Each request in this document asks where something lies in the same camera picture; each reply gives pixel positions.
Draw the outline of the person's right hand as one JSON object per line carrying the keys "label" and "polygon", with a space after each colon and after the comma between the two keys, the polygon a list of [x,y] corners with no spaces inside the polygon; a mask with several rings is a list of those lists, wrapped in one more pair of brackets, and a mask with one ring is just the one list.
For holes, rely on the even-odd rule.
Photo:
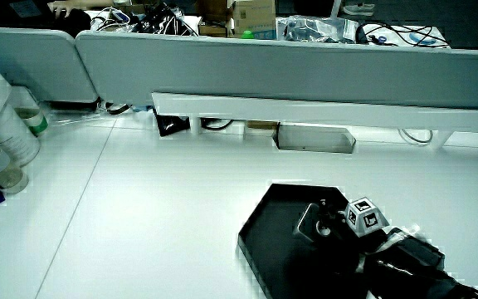
{"label": "person's right hand", "polygon": [[374,252],[387,240],[388,221],[366,197],[353,202],[321,199],[317,215],[315,235],[336,267],[356,268],[361,255]]}

